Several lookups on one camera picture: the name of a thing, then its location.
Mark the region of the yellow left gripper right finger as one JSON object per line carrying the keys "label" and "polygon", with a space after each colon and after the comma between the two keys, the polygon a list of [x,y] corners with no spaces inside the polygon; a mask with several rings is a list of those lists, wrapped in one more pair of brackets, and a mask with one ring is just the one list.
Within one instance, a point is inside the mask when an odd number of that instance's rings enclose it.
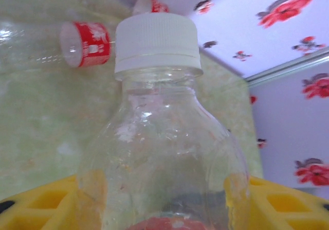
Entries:
{"label": "yellow left gripper right finger", "polygon": [[254,176],[226,179],[226,205],[229,229],[328,229],[328,200]]}

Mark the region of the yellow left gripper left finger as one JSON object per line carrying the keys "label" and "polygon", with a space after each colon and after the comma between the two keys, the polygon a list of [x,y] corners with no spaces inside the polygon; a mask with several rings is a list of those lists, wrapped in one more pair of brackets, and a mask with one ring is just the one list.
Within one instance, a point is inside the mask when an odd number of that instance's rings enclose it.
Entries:
{"label": "yellow left gripper left finger", "polygon": [[74,175],[1,200],[1,229],[100,229],[102,175]]}

